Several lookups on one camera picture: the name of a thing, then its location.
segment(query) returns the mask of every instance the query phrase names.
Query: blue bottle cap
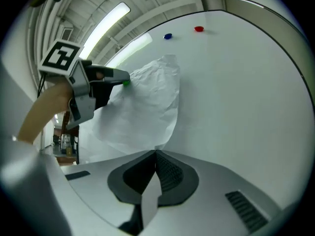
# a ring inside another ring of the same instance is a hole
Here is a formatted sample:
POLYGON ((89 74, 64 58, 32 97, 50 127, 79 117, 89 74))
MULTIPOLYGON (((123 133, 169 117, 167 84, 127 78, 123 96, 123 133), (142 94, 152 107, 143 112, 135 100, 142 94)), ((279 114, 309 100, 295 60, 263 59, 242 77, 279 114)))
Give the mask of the blue bottle cap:
POLYGON ((170 39, 172 37, 171 33, 165 34, 163 38, 165 39, 170 39))

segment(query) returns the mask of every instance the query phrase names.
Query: fluorescent ceiling light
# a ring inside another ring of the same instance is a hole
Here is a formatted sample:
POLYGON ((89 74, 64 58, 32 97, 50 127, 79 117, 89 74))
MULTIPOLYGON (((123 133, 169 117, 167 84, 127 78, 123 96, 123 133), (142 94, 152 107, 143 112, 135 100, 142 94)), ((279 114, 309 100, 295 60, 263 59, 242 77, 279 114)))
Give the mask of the fluorescent ceiling light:
POLYGON ((122 48, 117 54, 105 65, 106 67, 116 68, 119 64, 125 61, 128 57, 139 51, 147 44, 152 42, 150 34, 145 33, 137 39, 130 42, 127 46, 122 48))
POLYGON ((88 37, 79 57, 87 59, 94 46, 104 36, 104 34, 128 12, 130 12, 130 8, 124 2, 121 2, 114 9, 108 12, 88 37))
POLYGON ((241 0, 241 1, 249 2, 249 3, 255 4, 255 5, 257 5, 257 6, 261 7, 261 8, 263 8, 263 6, 261 6, 260 4, 257 4, 257 3, 252 2, 252 1, 248 1, 248 0, 241 0))

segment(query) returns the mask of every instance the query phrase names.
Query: black vent grille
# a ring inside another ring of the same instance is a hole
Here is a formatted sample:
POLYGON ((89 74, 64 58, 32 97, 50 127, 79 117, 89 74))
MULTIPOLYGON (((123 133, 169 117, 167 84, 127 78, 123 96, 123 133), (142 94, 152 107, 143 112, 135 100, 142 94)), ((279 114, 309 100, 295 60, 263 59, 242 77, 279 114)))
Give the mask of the black vent grille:
POLYGON ((175 188, 184 177, 180 167, 159 154, 157 154, 156 172, 161 183, 162 193, 175 188))
POLYGON ((63 30, 63 35, 61 36, 61 39, 69 40, 71 33, 72 33, 72 29, 71 28, 70 29, 65 28, 63 30))
POLYGON ((234 191, 227 193, 225 196, 250 233, 257 231, 268 223, 267 219, 260 214, 241 192, 234 191))

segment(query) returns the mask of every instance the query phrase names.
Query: red bottle cap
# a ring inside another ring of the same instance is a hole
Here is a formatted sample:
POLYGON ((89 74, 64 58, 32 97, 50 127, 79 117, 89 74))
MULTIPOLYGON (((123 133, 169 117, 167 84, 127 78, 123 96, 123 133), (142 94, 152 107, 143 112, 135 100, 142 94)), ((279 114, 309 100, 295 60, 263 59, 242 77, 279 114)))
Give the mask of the red bottle cap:
POLYGON ((196 26, 195 28, 195 31, 203 31, 203 27, 202 26, 196 26))

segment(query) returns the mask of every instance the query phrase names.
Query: green tip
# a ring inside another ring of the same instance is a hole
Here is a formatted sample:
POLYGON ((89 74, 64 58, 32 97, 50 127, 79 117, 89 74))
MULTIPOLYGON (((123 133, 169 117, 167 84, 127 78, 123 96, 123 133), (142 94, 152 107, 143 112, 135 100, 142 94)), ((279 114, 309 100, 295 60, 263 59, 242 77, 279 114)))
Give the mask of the green tip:
POLYGON ((127 85, 129 85, 129 84, 130 84, 130 81, 124 81, 124 82, 123 82, 123 85, 124 85, 124 86, 127 86, 127 85))

